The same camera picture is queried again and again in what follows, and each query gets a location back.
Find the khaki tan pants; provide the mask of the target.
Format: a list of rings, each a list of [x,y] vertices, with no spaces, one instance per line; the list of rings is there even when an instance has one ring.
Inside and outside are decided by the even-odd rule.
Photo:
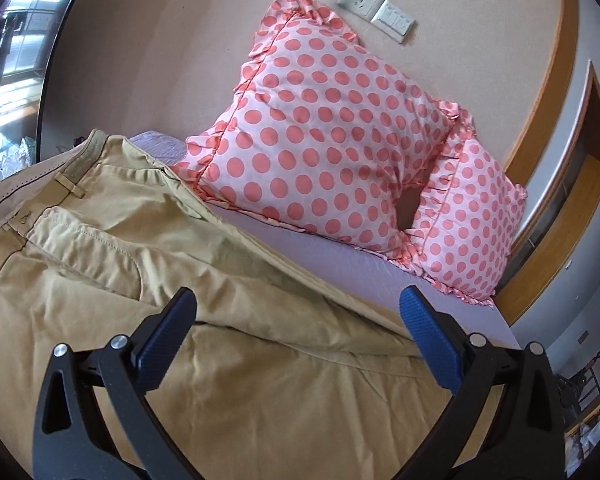
[[[399,315],[94,132],[0,183],[0,445],[50,478],[440,477],[452,394]]]

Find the small pink polka-dot pillow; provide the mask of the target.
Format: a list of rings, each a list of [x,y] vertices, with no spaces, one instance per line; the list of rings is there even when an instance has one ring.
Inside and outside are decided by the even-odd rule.
[[[491,307],[527,191],[480,143],[468,110],[446,101],[439,107],[453,128],[430,164],[401,264],[439,292]]]

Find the lavender bed sheet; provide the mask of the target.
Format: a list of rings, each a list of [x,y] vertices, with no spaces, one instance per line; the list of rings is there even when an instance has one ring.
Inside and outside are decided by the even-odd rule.
[[[415,285],[436,310],[453,315],[465,332],[482,333],[491,342],[502,347],[519,347],[513,332],[494,307],[466,304],[452,295],[442,294],[422,278],[403,271],[383,258],[361,252],[349,245],[313,234],[271,226],[238,211],[214,205],[210,209],[233,226],[238,226],[302,268],[345,292],[396,311],[399,309],[402,289]]]

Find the large pink polka-dot pillow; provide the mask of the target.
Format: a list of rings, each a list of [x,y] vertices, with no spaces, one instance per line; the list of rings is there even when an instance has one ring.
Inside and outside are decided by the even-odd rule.
[[[396,205],[459,119],[328,6],[275,0],[232,102],[174,169],[210,203],[396,259]]]

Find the wooden door frame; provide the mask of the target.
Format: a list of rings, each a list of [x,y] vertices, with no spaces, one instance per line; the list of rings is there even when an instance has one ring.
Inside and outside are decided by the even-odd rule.
[[[600,279],[600,0],[560,0],[541,90],[506,164],[529,192],[519,245],[562,187],[582,139],[588,152],[562,210],[495,300],[520,339],[556,337]]]

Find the white wall light switch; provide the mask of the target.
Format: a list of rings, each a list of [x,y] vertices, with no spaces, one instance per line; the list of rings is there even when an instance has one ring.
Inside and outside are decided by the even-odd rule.
[[[370,24],[398,44],[403,44],[416,21],[390,0],[384,0],[370,20]]]

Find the black framed wall mirror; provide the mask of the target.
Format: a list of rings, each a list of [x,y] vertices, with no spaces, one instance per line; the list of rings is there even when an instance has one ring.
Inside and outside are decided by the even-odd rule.
[[[0,0],[0,180],[42,158],[46,86],[74,0]]]

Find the white wall power socket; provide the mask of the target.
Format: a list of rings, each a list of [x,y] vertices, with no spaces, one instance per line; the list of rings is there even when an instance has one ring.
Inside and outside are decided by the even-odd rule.
[[[385,0],[337,0],[341,9],[370,22]]]

